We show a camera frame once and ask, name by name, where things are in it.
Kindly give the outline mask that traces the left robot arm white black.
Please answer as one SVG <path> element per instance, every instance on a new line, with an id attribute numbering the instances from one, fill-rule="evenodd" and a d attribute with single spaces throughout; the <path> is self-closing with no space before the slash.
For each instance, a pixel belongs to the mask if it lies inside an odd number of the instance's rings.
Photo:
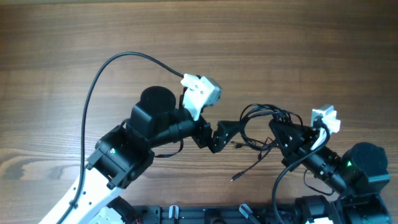
<path id="1" fill-rule="evenodd" d="M 239 131 L 237 121 L 194 121 L 176 107 L 175 95 L 162 86 L 146 88 L 131 116 L 105 134 L 85 166 L 83 187 L 74 183 L 42 223 L 134 223 L 139 215 L 120 197 L 156 157 L 153 148 L 193 138 L 198 147 L 220 152 Z"/>

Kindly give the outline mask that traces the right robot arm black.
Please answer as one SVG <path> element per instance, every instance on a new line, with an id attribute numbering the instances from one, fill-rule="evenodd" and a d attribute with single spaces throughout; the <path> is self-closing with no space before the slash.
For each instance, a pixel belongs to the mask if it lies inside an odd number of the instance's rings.
<path id="1" fill-rule="evenodd" d="M 338 194 L 332 202 L 326 199 L 325 192 L 296 198 L 289 211 L 279 208 L 273 200 L 279 223 L 391 223 L 380 196 L 390 181 L 383 148 L 360 142 L 339 156 L 327 147 L 331 131 L 321 120 L 309 127 L 273 119 L 269 127 L 285 165 L 275 187 L 288 171 L 303 165 Z"/>

